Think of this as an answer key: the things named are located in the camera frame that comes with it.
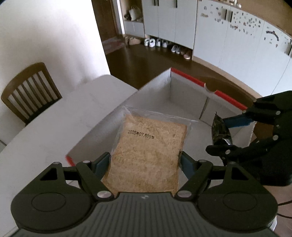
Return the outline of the dark speckled pouch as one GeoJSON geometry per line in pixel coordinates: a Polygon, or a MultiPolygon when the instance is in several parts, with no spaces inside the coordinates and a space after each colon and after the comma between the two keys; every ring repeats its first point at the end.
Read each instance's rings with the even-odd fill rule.
{"type": "Polygon", "coordinates": [[[212,142],[214,146],[232,145],[231,133],[224,123],[223,119],[216,113],[213,119],[212,127],[212,142]]]}

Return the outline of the brown chair beside box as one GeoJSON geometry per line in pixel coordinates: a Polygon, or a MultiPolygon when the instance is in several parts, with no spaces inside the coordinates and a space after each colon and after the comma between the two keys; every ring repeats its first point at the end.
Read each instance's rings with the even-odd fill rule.
{"type": "Polygon", "coordinates": [[[210,92],[221,91],[248,108],[253,105],[255,97],[227,79],[198,77],[198,80],[204,82],[207,90],[210,92]]]}

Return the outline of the red cardboard shoe box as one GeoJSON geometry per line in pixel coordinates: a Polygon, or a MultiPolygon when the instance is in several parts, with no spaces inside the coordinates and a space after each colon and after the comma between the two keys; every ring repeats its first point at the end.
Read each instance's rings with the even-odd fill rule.
{"type": "Polygon", "coordinates": [[[123,120],[124,106],[150,111],[154,116],[167,114],[194,120],[183,150],[195,160],[207,160],[214,165],[222,165],[221,159],[210,156],[205,150],[212,144],[214,116],[228,118],[246,109],[227,94],[219,90],[211,92],[201,80],[171,68],[131,95],[87,132],[66,155],[70,165],[95,160],[105,151],[111,151],[123,120]]]}

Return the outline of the brown wooden slatted chair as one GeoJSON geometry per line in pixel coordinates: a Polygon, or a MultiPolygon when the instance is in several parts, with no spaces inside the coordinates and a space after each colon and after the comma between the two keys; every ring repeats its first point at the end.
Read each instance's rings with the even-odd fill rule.
{"type": "Polygon", "coordinates": [[[30,65],[2,92],[3,103],[26,125],[62,98],[45,63],[30,65]]]}

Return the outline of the white shoe pair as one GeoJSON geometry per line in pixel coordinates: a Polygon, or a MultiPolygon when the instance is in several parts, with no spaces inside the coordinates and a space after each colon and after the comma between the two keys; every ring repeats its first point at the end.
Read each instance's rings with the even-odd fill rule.
{"type": "Polygon", "coordinates": [[[155,44],[156,44],[156,40],[154,38],[146,38],[144,40],[145,47],[153,48],[153,47],[155,47],[155,44]]]}

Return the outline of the patterned door mat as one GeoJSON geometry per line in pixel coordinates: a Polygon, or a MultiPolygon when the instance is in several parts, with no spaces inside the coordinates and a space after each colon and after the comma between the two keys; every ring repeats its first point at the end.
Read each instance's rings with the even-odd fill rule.
{"type": "Polygon", "coordinates": [[[112,53],[124,47],[125,43],[120,38],[113,37],[113,38],[103,41],[102,46],[103,46],[105,55],[107,55],[109,53],[112,53]]]}

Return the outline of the dark brown entrance door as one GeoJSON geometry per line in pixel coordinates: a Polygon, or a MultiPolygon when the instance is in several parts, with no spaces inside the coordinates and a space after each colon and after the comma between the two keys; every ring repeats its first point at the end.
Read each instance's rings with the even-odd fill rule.
{"type": "Polygon", "coordinates": [[[112,1],[92,0],[92,5],[101,41],[116,37],[118,28],[112,1]]]}

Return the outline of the white wall cabinet unit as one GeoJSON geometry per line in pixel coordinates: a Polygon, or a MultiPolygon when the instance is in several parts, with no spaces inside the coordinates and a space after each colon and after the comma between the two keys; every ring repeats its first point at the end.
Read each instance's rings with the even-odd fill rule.
{"type": "Polygon", "coordinates": [[[143,32],[191,49],[194,61],[249,93],[291,90],[291,34],[238,1],[139,1],[143,32]]]}

